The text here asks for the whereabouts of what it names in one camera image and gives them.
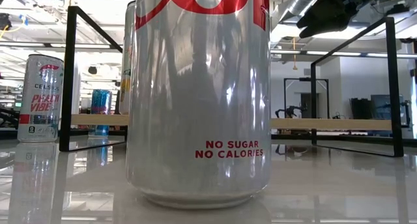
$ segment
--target air duct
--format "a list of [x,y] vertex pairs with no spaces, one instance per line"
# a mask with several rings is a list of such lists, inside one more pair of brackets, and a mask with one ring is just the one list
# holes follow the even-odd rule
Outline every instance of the air duct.
[[280,22],[303,14],[315,1],[316,0],[289,0],[288,7],[283,13]]

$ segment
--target white can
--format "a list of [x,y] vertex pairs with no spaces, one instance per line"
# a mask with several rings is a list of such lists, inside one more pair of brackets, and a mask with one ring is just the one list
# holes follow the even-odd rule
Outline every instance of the white can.
[[269,0],[137,0],[127,177],[150,200],[221,208],[270,174]]
[[58,138],[64,62],[46,55],[30,55],[26,64],[18,139],[52,142]]
[[129,114],[130,106],[130,76],[132,73],[132,52],[134,44],[136,0],[128,4],[124,21],[124,42],[122,62],[122,83],[120,87],[119,112]]

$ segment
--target wooden plank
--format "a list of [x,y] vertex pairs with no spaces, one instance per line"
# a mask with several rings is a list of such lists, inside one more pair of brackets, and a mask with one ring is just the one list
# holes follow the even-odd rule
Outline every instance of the wooden plank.
[[391,120],[271,119],[272,129],[391,130]]
[[110,126],[127,126],[129,115],[93,115],[77,114],[72,115],[72,125],[110,125]]
[[[126,126],[128,115],[72,115],[71,124]],[[272,129],[293,130],[391,130],[390,120],[343,120],[343,119],[271,119]]]

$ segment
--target ceiling light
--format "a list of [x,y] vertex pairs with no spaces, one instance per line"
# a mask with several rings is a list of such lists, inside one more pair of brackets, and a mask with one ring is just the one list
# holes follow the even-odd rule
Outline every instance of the ceiling light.
[[329,32],[329,33],[322,33],[319,35],[314,35],[314,38],[330,38],[330,39],[351,39],[356,36],[358,33],[366,29],[365,27],[357,29],[354,27],[348,27],[344,31],[340,32]]
[[301,51],[291,51],[291,50],[279,50],[273,49],[271,50],[271,54],[290,54],[290,55],[298,55]]
[[307,51],[307,55],[326,55],[327,51]]
[[42,43],[36,43],[36,42],[0,42],[0,46],[44,47],[44,44],[42,44]]
[[361,53],[359,52],[335,52],[333,55],[340,55],[340,56],[360,56]]
[[387,58],[388,57],[387,54],[383,54],[383,53],[368,53],[366,56],[367,57],[377,57],[377,58]]
[[110,49],[110,45],[105,45],[105,44],[76,44],[76,48]]

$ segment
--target silver can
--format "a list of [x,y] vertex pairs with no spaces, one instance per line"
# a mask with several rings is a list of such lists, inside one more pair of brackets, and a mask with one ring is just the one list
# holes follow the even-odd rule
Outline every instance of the silver can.
[[50,142],[58,138],[64,62],[46,55],[30,55],[23,83],[18,139]]
[[127,177],[150,200],[221,208],[270,174],[269,0],[137,0]]
[[122,62],[122,83],[120,87],[119,112],[129,114],[130,106],[130,76],[132,73],[132,52],[135,32],[135,9],[136,1],[128,4],[124,21],[124,42]]

